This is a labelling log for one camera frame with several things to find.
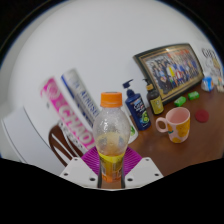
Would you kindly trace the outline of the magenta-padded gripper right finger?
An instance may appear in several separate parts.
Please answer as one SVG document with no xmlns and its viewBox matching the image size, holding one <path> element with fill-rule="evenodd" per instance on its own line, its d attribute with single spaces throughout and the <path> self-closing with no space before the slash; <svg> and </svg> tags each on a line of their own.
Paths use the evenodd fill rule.
<svg viewBox="0 0 224 224">
<path fill-rule="evenodd" d="M 122 188 L 139 188 L 162 177 L 162 173 L 150 157 L 141 157 L 133 149 L 127 148 L 123 158 Z"/>
</svg>

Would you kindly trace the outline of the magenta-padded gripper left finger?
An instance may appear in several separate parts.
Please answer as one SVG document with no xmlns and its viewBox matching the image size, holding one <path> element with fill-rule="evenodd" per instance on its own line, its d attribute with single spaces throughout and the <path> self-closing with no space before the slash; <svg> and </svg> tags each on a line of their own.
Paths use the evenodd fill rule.
<svg viewBox="0 0 224 224">
<path fill-rule="evenodd" d="M 90 149 L 82 157 L 74 157 L 60 177 L 84 188 L 100 188 L 100 160 L 97 149 Z"/>
</svg>

